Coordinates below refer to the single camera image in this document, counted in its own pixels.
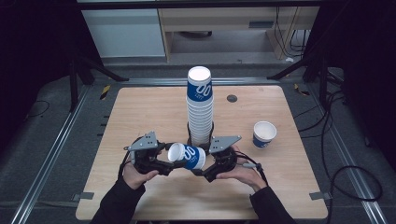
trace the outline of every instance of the black sleeve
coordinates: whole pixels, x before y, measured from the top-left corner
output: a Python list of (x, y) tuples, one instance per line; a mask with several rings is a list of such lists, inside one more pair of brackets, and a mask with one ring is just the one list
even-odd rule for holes
[(250, 196), (250, 201), (261, 224), (296, 223), (270, 187), (257, 191)]
[(91, 224), (130, 223), (137, 203), (145, 191), (144, 185), (131, 189), (120, 178), (100, 202)]

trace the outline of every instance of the gray mounting plate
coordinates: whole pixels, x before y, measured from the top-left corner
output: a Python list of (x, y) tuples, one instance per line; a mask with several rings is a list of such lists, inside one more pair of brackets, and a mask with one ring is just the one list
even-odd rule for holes
[(227, 147), (232, 146), (235, 142), (239, 141), (242, 137), (237, 136), (222, 136), (222, 137), (212, 137), (212, 142), (210, 144), (209, 153), (216, 153), (225, 150)]
[(131, 144), (128, 147), (129, 151), (137, 151), (137, 150), (144, 150), (157, 147), (157, 137), (155, 136), (155, 132), (151, 131), (146, 133), (143, 137), (137, 140), (135, 143)]

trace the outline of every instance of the stack of paper cups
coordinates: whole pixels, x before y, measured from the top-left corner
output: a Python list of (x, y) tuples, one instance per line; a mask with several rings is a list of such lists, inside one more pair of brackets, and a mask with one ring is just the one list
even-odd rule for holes
[(206, 144), (209, 142), (213, 122), (212, 77), (209, 69), (202, 66), (190, 69), (186, 100), (191, 144)]

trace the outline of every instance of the person's right hand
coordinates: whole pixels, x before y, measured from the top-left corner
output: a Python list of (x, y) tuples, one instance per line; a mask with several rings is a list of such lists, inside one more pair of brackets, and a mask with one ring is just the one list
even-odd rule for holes
[[(236, 151), (236, 153), (237, 151), (240, 151), (236, 145), (232, 145), (232, 148), (234, 151)], [(248, 160), (238, 158), (236, 163), (237, 164), (231, 171), (216, 175), (216, 179), (234, 178), (244, 184), (251, 186), (255, 192), (267, 187), (265, 181), (260, 177), (259, 174), (257, 174), (255, 170), (242, 166), (242, 164), (248, 163)]]

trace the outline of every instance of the human hand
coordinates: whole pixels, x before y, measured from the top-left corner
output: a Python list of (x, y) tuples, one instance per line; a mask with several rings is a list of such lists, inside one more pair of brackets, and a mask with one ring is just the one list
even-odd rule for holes
[(159, 173), (158, 171), (154, 170), (148, 172), (145, 175), (142, 175), (137, 172), (137, 170), (134, 168), (134, 165), (131, 164), (130, 161), (131, 160), (129, 159), (125, 163), (123, 170), (123, 179), (131, 189), (138, 189), (142, 184), (144, 184), (146, 181), (149, 181)]
[[(235, 145), (232, 145), (232, 148), (236, 153), (237, 151), (240, 151), (239, 147)], [(238, 158), (236, 163), (237, 164), (231, 171), (216, 175), (216, 179), (234, 178), (244, 184), (251, 186), (255, 192), (267, 187), (265, 181), (259, 176), (259, 174), (257, 174), (255, 170), (242, 166), (242, 164), (248, 163), (248, 160)]]

